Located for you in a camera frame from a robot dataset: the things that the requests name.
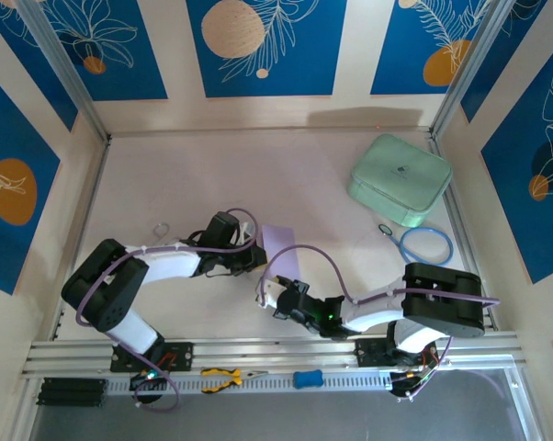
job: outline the yellow pliers handle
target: yellow pliers handle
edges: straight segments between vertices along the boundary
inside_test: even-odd
[[[234,369],[234,370],[227,370],[227,369],[203,369],[201,370],[201,375],[207,376],[207,375],[227,375],[228,377],[231,377],[231,379],[228,379],[225,383],[223,383],[220,386],[217,386],[215,388],[205,388],[201,391],[203,393],[218,393],[224,389],[228,389],[231,386],[242,386],[242,379],[240,376],[242,375],[242,372],[240,369]]]

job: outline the white wall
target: white wall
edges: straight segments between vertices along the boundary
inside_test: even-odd
[[[518,332],[538,404],[553,439],[553,275],[532,285],[480,150],[553,52],[553,0],[548,0],[470,125],[454,116],[442,147],[454,166],[454,183],[480,270],[502,329]]]
[[[51,321],[78,232],[77,224],[71,230],[73,220],[83,211],[79,198],[86,198],[87,173],[96,168],[101,146],[82,118],[69,133],[1,36],[0,85],[61,159],[16,292],[0,291],[1,434],[19,398],[18,377],[29,344],[45,336],[45,323]]]
[[[141,14],[169,99],[98,102],[96,108],[114,134],[150,130],[428,126],[443,94],[370,95],[396,1],[348,0],[332,96],[206,99],[186,2],[141,0]]]

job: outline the metal ring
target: metal ring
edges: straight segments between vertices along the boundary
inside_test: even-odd
[[[380,223],[378,225],[378,229],[380,230],[380,232],[382,232],[385,236],[392,236],[393,235],[393,230],[391,228],[389,228],[387,225],[385,225],[384,223]]]

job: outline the pliers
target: pliers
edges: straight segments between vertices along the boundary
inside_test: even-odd
[[[224,389],[228,389],[230,386],[242,386],[242,383],[247,379],[255,379],[257,377],[261,377],[263,375],[266,375],[268,371],[266,370],[246,370],[241,371],[240,369],[234,369],[234,370],[228,370],[228,369],[221,369],[218,367],[212,367],[210,369],[203,369],[201,370],[201,375],[208,376],[208,375],[227,375],[228,377],[231,377],[231,379],[228,379],[225,383],[223,383],[220,386],[216,386],[215,388],[205,388],[201,391],[203,393],[217,393]]]

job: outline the blue cable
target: blue cable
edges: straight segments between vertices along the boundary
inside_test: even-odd
[[[410,264],[411,262],[419,262],[421,264],[427,264],[427,265],[444,266],[445,264],[450,262],[452,260],[452,257],[454,256],[454,245],[452,244],[452,240],[450,240],[450,238],[447,236],[445,232],[441,232],[436,228],[431,228],[431,227],[411,228],[401,236],[400,240],[397,240],[393,237],[393,231],[387,225],[384,225],[381,223],[378,226],[378,228],[382,231],[384,235],[388,236],[389,239],[397,246],[397,248],[399,249],[399,252],[401,253],[401,257],[403,257],[403,260],[405,261],[406,264]],[[409,250],[405,246],[405,238],[414,232],[432,232],[433,234],[437,234],[438,236],[444,238],[444,240],[446,240],[446,243],[448,244],[448,248],[450,249],[450,253],[448,254],[448,257],[446,258],[446,260],[440,263],[430,262],[428,260],[423,259],[419,255],[415,254],[411,250]]]

